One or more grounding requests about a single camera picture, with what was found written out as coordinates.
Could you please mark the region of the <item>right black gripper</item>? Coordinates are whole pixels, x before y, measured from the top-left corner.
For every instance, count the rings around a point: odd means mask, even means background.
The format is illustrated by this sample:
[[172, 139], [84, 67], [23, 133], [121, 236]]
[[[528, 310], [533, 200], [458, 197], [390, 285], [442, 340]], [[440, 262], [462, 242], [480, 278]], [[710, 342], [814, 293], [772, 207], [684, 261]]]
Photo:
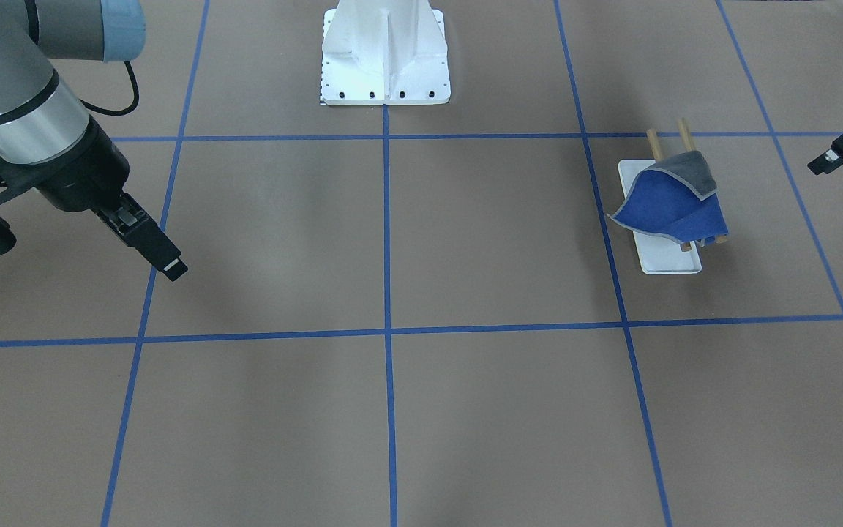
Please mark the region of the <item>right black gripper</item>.
[[96, 119], [90, 118], [83, 137], [45, 167], [49, 177], [34, 189], [57, 209], [97, 211], [124, 246], [136, 250], [172, 283], [187, 273], [181, 251], [157, 221], [124, 193], [130, 163]]

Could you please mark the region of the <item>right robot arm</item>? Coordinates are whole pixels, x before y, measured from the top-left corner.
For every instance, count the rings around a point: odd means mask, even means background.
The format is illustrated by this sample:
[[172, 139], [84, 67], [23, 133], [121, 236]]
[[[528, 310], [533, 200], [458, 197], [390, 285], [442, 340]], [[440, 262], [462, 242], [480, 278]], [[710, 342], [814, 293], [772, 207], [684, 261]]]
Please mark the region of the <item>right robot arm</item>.
[[[36, 190], [64, 212], [95, 213], [169, 280], [187, 272], [181, 251], [126, 193], [130, 164], [53, 60], [121, 62], [134, 111], [140, 91], [132, 61], [143, 51], [138, 1], [0, 1], [0, 206]], [[0, 217], [0, 255], [16, 238]]]

